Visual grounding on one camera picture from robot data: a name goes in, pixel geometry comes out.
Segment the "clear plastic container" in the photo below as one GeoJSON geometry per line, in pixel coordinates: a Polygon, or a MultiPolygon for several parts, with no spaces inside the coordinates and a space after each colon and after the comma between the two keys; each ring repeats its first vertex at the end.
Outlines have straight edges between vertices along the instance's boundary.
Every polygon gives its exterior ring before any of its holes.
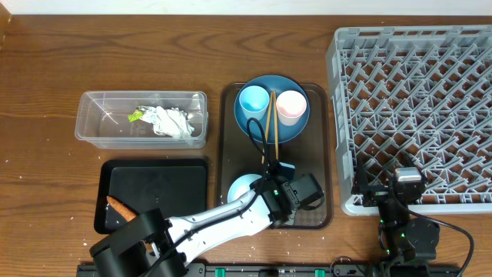
{"type": "Polygon", "coordinates": [[[75,137],[100,149],[199,149],[205,145],[207,122],[203,92],[86,92],[78,107],[75,137]],[[191,138],[156,135],[150,123],[129,122],[138,105],[184,110],[194,127],[191,138]]]}

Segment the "green connector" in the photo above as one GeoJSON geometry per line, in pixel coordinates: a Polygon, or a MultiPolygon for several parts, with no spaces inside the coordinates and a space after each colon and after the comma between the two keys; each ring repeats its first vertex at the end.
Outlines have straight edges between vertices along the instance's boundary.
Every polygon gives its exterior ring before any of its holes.
{"type": "Polygon", "coordinates": [[[215,277],[225,277],[225,269],[215,269],[215,277]]]}
{"type": "Polygon", "coordinates": [[[314,277],[325,277],[326,272],[324,272],[323,269],[315,269],[314,270],[314,277]]]}

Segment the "crumpled paper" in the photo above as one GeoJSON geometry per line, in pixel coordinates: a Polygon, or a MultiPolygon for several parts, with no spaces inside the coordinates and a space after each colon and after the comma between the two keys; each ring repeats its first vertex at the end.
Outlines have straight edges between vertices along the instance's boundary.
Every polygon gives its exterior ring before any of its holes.
{"type": "Polygon", "coordinates": [[[187,113],[180,111],[179,108],[138,106],[137,110],[143,112],[139,119],[151,123],[156,135],[170,135],[174,139],[186,139],[190,138],[194,131],[193,126],[186,119],[187,113]]]}

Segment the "blue cup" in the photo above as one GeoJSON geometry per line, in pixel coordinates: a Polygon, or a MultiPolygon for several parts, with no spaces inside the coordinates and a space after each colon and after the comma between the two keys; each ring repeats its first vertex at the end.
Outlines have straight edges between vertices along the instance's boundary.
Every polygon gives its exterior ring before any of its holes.
{"type": "Polygon", "coordinates": [[[261,86],[252,85],[241,92],[239,104],[246,119],[256,118],[260,120],[267,111],[270,103],[270,95],[261,86]]]}

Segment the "blue bowl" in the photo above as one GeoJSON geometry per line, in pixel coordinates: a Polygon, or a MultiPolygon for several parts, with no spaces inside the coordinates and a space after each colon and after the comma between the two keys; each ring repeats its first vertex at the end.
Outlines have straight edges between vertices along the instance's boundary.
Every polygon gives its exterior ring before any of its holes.
{"type": "MultiPolygon", "coordinates": [[[[296,92],[300,92],[307,100],[306,112],[304,112],[304,114],[301,116],[298,123],[292,126],[283,125],[282,123],[280,123],[279,120],[277,120],[278,143],[288,142],[291,139],[298,136],[299,134],[301,134],[302,130],[304,130],[304,127],[306,127],[306,124],[308,123],[309,114],[311,113],[311,108],[309,106],[309,99],[306,96],[304,90],[296,82],[290,80],[289,78],[285,78],[278,75],[265,75],[265,76],[254,78],[239,91],[238,96],[236,97],[236,101],[234,103],[234,116],[236,117],[236,122],[238,123],[239,128],[246,135],[248,135],[246,129],[246,123],[248,122],[248,119],[244,116],[244,113],[242,111],[241,103],[239,102],[239,95],[241,95],[241,92],[243,90],[245,90],[247,87],[252,85],[257,85],[266,89],[268,94],[270,94],[275,90],[277,92],[277,97],[282,92],[285,92],[287,90],[294,90],[296,92]]],[[[260,119],[261,127],[263,128],[264,131],[266,130],[266,126],[267,126],[267,117],[268,114],[265,112],[264,116],[260,119]]],[[[250,124],[250,130],[251,130],[251,134],[253,135],[253,139],[257,142],[261,142],[260,129],[254,122],[250,124]]],[[[273,109],[271,110],[271,115],[270,115],[270,130],[268,131],[267,143],[268,144],[275,143],[273,109]]]]}

